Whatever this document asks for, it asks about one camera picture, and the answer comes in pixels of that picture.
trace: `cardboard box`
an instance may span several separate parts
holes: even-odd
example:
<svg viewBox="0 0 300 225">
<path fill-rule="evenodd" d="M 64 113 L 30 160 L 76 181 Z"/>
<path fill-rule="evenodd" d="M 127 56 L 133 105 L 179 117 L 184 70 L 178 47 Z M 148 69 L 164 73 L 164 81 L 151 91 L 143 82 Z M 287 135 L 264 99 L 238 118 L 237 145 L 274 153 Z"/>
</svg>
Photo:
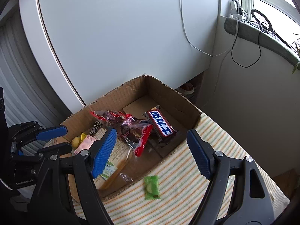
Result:
<svg viewBox="0 0 300 225">
<path fill-rule="evenodd" d="M 167 158 L 185 140 L 187 130 L 195 128 L 200 123 L 200 110 L 180 93 L 159 80 L 151 76 L 140 76 L 100 97 L 62 123 L 68 128 L 68 133 L 64 138 L 71 142 L 74 137 L 79 136 L 94 124 L 96 119 L 90 114 L 90 111 L 123 110 L 139 119 L 145 119 L 142 113 L 157 105 L 161 106 L 163 115 L 179 132 L 163 148 L 152 146 L 148 141 L 142 156 L 132 158 L 122 170 L 122 173 L 125 173 L 133 181 L 127 182 L 118 175 L 108 189 L 98 191 L 103 200 L 125 190 Z M 71 175 L 69 183 L 73 198 L 79 201 L 74 178 Z"/>
</svg>

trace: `blue textured rubber pad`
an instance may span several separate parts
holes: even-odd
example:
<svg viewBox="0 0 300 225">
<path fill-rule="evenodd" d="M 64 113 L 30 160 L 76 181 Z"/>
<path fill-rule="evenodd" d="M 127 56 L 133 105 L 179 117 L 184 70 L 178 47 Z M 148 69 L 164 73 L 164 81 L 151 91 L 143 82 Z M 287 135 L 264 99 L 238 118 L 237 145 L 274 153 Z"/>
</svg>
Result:
<svg viewBox="0 0 300 225">
<path fill-rule="evenodd" d="M 210 179 L 212 173 L 209 168 L 209 159 L 191 130 L 187 132 L 187 145 L 190 148 L 200 173 L 207 179 Z"/>
<path fill-rule="evenodd" d="M 53 128 L 44 129 L 43 131 L 40 131 L 36 139 L 37 140 L 51 140 L 53 138 L 57 138 L 60 136 L 64 136 L 68 133 L 68 129 L 66 126 L 58 126 Z"/>
<path fill-rule="evenodd" d="M 105 165 L 110 157 L 110 154 L 113 150 L 117 141 L 117 131 L 112 129 L 109 136 L 106 138 L 101 148 L 99 149 L 95 159 L 94 159 L 94 167 L 91 171 L 91 174 L 94 179 L 98 177 L 98 175 L 103 173 Z"/>
</svg>

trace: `windowsill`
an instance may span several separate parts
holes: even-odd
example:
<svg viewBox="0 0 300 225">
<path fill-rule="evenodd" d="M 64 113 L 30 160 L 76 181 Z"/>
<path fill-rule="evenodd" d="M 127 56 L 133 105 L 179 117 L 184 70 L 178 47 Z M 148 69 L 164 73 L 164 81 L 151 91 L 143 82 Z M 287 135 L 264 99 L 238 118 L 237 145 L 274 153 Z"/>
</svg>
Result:
<svg viewBox="0 0 300 225">
<path fill-rule="evenodd" d="M 239 25 L 238 37 L 253 42 L 255 44 L 258 44 L 258 34 L 260 32 L 259 29 L 251 25 L 245 24 L 243 22 L 240 22 L 238 25 Z M 235 35 L 236 20 L 227 17 L 224 22 L 224 29 L 227 33 Z M 261 33 L 259 37 L 259 45 L 282 56 L 293 66 L 295 66 L 299 62 L 299 58 L 297 57 L 296 53 L 293 50 L 291 50 L 284 43 L 278 41 L 276 38 L 274 38 L 269 34 Z"/>
</svg>

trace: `green and white packet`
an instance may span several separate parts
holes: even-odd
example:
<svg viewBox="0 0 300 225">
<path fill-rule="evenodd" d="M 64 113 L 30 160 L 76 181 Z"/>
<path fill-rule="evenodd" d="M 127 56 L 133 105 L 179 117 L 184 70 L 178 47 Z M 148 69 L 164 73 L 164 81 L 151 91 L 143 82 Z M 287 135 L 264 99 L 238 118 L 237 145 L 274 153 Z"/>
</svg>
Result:
<svg viewBox="0 0 300 225">
<path fill-rule="evenodd" d="M 101 174 L 101 177 L 103 177 L 104 180 L 106 181 L 117 169 L 118 168 L 115 167 L 114 164 L 112 164 L 111 162 L 107 162 L 103 170 L 103 173 Z"/>
<path fill-rule="evenodd" d="M 144 179 L 145 181 L 145 199 L 146 200 L 156 200 L 160 199 L 158 189 L 158 176 L 147 176 Z"/>
</svg>

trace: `white wall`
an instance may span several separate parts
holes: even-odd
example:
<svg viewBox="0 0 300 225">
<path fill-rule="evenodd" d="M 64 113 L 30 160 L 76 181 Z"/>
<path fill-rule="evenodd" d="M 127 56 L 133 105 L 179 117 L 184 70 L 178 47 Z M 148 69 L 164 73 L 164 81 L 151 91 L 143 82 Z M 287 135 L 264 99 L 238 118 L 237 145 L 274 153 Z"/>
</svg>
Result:
<svg viewBox="0 0 300 225">
<path fill-rule="evenodd" d="M 39 1 L 55 53 L 86 104 L 144 73 L 177 88 L 209 66 L 184 37 L 179 0 Z M 218 0 L 182 2 L 190 40 L 211 53 Z"/>
<path fill-rule="evenodd" d="M 214 53 L 226 50 L 234 36 L 219 17 Z M 300 171 L 300 71 L 276 53 L 261 48 L 250 68 L 235 64 L 230 53 L 211 60 L 204 74 L 197 105 L 224 128 L 271 176 L 291 168 Z M 246 66 L 259 56 L 258 45 L 241 38 L 234 59 Z"/>
</svg>

